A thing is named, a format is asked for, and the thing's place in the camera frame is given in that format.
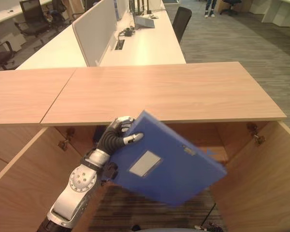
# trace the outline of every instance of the wooden tabletop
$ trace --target wooden tabletop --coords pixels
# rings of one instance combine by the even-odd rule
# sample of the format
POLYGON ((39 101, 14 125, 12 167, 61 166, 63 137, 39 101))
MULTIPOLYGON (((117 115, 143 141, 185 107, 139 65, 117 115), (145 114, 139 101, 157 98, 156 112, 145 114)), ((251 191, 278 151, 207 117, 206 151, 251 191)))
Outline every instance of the wooden tabletop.
POLYGON ((106 124, 144 109, 164 122, 286 117, 240 63, 219 62, 78 68, 42 124, 106 124))
POLYGON ((74 71, 0 71, 0 124, 39 124, 74 71))

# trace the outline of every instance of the gray carpet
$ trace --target gray carpet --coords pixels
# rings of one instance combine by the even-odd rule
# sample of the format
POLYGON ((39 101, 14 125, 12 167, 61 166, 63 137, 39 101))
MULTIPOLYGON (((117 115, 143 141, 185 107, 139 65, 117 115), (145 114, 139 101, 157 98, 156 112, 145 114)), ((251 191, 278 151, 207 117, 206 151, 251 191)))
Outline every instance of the gray carpet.
MULTIPOLYGON (((169 207, 150 201, 140 195, 118 187, 109 187, 95 214, 88 231, 90 232, 128 232, 132 225, 142 229, 152 228, 190 228, 200 225, 214 205, 208 190, 186 202, 180 207, 169 207)), ((213 222, 224 229, 219 211, 215 208, 204 225, 213 222)))
MULTIPOLYGON (((181 0, 192 10, 181 48, 187 63, 239 61, 288 116, 290 127, 290 28, 261 23, 250 13, 204 18, 204 1, 181 0)), ((177 6, 167 5, 171 21, 177 6)))

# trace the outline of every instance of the open cabinet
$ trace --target open cabinet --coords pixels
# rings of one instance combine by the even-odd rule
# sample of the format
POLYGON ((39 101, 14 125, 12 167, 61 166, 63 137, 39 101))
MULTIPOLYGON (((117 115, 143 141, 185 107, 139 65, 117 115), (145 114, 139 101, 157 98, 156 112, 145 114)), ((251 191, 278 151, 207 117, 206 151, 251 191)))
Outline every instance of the open cabinet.
MULTIPOLYGON (((229 232, 290 230, 286 116, 238 62, 225 62, 0 72, 0 232, 35 231, 96 125, 143 109, 226 166, 210 189, 229 232)), ((105 191, 74 232, 86 231, 105 191)))

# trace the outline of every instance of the white label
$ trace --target white label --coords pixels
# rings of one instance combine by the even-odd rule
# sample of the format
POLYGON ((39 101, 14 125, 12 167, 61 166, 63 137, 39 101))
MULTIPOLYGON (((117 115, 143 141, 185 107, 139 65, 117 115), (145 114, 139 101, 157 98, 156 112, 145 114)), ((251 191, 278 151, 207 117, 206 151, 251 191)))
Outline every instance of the white label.
POLYGON ((160 162, 161 158, 150 151, 146 151, 130 168, 130 172, 144 177, 150 169, 160 162))

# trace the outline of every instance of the desk partition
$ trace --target desk partition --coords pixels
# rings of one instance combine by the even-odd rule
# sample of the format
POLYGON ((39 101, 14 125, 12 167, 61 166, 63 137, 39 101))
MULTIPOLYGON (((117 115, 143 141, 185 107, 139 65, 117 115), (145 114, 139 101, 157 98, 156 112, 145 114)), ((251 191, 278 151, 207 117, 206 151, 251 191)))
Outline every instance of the desk partition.
POLYGON ((73 22, 87 66, 98 66, 116 31, 113 0, 102 0, 73 22))

